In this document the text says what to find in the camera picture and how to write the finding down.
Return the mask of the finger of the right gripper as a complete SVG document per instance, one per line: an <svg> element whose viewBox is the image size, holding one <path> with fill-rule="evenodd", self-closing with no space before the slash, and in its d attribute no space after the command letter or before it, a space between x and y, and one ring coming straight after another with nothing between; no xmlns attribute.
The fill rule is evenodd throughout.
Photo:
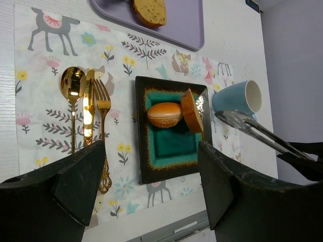
<svg viewBox="0 0 323 242"><path fill-rule="evenodd" d="M323 152L322 142L314 142L314 143L290 142L289 144L304 153L316 155L318 160L322 160L322 152Z"/></svg>
<svg viewBox="0 0 323 242"><path fill-rule="evenodd" d="M322 162L298 158L292 154L278 154L278 158L293 166L310 181L322 181Z"/></svg>

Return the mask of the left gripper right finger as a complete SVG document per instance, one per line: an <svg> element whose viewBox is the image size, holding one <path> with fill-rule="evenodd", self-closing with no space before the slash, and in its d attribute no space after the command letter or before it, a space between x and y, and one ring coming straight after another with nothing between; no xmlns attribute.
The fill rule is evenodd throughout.
<svg viewBox="0 0 323 242"><path fill-rule="evenodd" d="M322 181L273 178L204 141L198 167L217 241L322 241Z"/></svg>

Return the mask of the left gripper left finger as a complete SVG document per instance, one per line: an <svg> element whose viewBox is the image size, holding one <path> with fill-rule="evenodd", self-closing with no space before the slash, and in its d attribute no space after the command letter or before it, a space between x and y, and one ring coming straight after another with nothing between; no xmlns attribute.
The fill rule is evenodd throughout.
<svg viewBox="0 0 323 242"><path fill-rule="evenodd" d="M1 183L1 241L81 241L105 160L98 140Z"/></svg>

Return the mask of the silver metal tongs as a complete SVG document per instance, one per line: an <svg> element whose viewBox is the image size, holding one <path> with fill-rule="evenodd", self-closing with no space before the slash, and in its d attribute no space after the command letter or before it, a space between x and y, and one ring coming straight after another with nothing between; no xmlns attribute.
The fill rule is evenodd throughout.
<svg viewBox="0 0 323 242"><path fill-rule="evenodd" d="M297 158L314 161L310 156L294 148L291 144L260 125L249 115L237 110L222 110L215 112L215 116L229 126L255 138L281 154L290 154Z"/></svg>

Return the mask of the glossy orange bread bun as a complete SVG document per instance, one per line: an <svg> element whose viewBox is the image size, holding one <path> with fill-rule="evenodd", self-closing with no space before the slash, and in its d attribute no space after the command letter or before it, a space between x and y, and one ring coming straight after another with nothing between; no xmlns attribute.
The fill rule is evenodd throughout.
<svg viewBox="0 0 323 242"><path fill-rule="evenodd" d="M147 118L155 127L171 128L183 118L182 107L173 102L158 103L149 108Z"/></svg>

